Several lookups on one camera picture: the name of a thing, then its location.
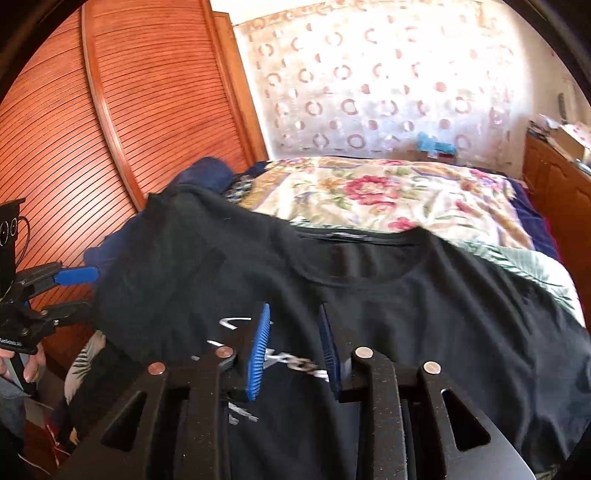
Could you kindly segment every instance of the sleeve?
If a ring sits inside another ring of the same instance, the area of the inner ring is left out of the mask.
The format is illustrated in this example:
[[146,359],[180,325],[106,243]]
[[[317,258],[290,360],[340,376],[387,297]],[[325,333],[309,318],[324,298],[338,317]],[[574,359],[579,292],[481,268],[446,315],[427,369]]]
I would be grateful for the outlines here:
[[15,384],[0,377],[0,423],[19,439],[24,438],[26,396]]

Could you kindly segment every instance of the box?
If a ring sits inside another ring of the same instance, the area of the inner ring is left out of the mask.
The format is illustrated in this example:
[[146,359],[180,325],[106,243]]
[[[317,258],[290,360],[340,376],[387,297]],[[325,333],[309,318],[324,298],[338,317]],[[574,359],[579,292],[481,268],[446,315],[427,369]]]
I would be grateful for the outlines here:
[[591,162],[591,129],[587,125],[560,125],[550,131],[550,137],[572,160]]

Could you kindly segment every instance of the black t-shirt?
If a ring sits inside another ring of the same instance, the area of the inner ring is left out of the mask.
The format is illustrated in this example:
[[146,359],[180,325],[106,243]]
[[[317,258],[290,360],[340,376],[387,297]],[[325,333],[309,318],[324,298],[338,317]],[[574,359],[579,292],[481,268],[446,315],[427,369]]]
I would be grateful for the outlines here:
[[424,229],[295,228],[179,186],[150,196],[132,239],[96,304],[136,361],[188,361],[222,340],[220,320],[271,306],[259,398],[230,411],[233,478],[354,478],[358,419],[322,370],[323,302],[391,360],[438,362],[534,471],[590,418],[587,332],[539,286]]

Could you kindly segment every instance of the wooden cabinet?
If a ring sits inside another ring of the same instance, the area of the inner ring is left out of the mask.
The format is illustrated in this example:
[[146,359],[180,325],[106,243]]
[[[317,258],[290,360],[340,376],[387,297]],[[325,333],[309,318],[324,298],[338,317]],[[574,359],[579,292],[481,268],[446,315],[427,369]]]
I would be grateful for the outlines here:
[[525,146],[523,177],[531,203],[550,224],[591,330],[591,177],[531,136]]

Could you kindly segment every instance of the wooden wardrobe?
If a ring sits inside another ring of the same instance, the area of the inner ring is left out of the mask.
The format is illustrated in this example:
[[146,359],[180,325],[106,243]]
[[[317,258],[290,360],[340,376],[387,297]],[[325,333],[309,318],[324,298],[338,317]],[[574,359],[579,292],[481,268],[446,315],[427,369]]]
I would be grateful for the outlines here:
[[[0,104],[0,203],[26,197],[31,223],[20,269],[80,265],[203,156],[235,172],[266,160],[252,99],[238,102],[241,64],[224,48],[208,0],[89,0],[53,32]],[[57,288],[35,306],[89,296]],[[63,375],[90,334],[46,339],[50,368]]]

